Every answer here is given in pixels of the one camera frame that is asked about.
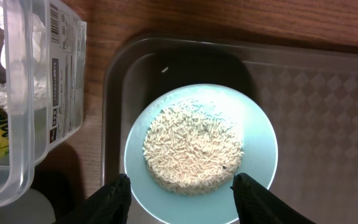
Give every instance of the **bowl rim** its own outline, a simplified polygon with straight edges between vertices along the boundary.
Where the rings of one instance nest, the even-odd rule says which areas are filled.
[[[126,156],[127,156],[127,146],[128,146],[128,142],[129,142],[129,137],[131,136],[133,130],[134,130],[134,126],[136,124],[136,122],[138,122],[138,120],[140,119],[140,117],[142,116],[143,113],[145,113],[151,106],[152,104],[154,104],[155,102],[157,101],[160,101],[162,98],[166,97],[167,95],[171,95],[172,93],[174,92],[178,92],[178,91],[182,91],[182,90],[185,90],[187,88],[195,88],[195,87],[204,87],[204,86],[208,86],[208,87],[217,87],[217,88],[221,88],[221,89],[225,89],[227,91],[232,91],[232,92],[237,92],[237,93],[240,93],[241,95],[245,96],[246,98],[248,98],[255,106],[257,106],[264,114],[264,116],[266,117],[267,121],[268,121],[268,124],[269,124],[269,127],[273,133],[273,138],[274,138],[274,146],[275,146],[275,165],[274,165],[274,170],[273,170],[273,175],[272,175],[272,178],[270,179],[270,182],[268,183],[268,186],[266,189],[269,189],[270,186],[272,185],[273,183],[273,179],[275,177],[275,174],[276,174],[276,170],[277,170],[277,163],[278,163],[278,144],[277,144],[277,137],[276,137],[276,133],[273,129],[273,125],[272,123],[270,122],[269,120],[269,117],[266,115],[266,113],[261,109],[261,107],[254,101],[252,100],[251,98],[249,98],[247,95],[233,89],[233,88],[230,88],[230,87],[227,87],[227,86],[222,86],[222,85],[217,85],[217,84],[209,84],[209,83],[201,83],[201,84],[193,84],[193,85],[187,85],[187,86],[182,86],[182,87],[179,87],[179,88],[176,88],[174,90],[171,90],[167,93],[164,93],[163,95],[159,96],[157,99],[153,100],[153,102],[151,102],[149,105],[147,105],[147,107],[140,113],[140,115],[138,115],[138,117],[136,118],[134,124],[132,125],[131,127],[131,130],[129,131],[128,133],[128,137],[127,137],[127,140],[126,140],[126,143],[125,143],[125,148],[124,148],[124,171],[125,171],[125,174],[128,174],[127,172],[127,166],[126,166]],[[159,217],[155,216],[153,213],[151,213],[145,206],[143,206],[142,202],[137,198],[136,194],[134,193],[134,190],[132,188],[132,185],[131,185],[131,192],[132,192],[132,195],[135,197],[137,203],[139,203],[139,205],[144,209],[146,210],[146,212],[148,214],[150,214],[151,216],[153,216],[155,219],[157,219],[158,221],[162,222],[162,223],[166,223],[166,224],[169,224],[168,222],[160,219]],[[230,223],[233,223],[235,221],[237,221],[239,219],[239,217],[233,219],[232,221],[229,221],[227,222],[226,224],[230,224]]]

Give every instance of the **barcode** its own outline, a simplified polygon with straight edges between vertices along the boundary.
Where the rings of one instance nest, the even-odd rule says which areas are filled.
[[[50,3],[50,40],[60,44],[59,9]]]

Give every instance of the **pile of rice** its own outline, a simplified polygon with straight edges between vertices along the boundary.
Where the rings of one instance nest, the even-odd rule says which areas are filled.
[[[143,150],[154,180],[182,195],[216,190],[233,178],[244,153],[234,125],[207,115],[194,101],[162,110],[147,131]]]

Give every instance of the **wood grain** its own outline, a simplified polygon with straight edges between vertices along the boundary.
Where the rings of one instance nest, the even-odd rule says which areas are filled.
[[[64,0],[88,22],[85,120],[67,140],[86,197],[100,188],[104,71],[131,37],[166,32],[358,53],[358,1]]]

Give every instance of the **diamond pattern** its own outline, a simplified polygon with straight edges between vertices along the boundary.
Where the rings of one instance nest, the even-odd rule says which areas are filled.
[[[358,73],[246,66],[277,134],[271,191],[316,223],[358,223]]]

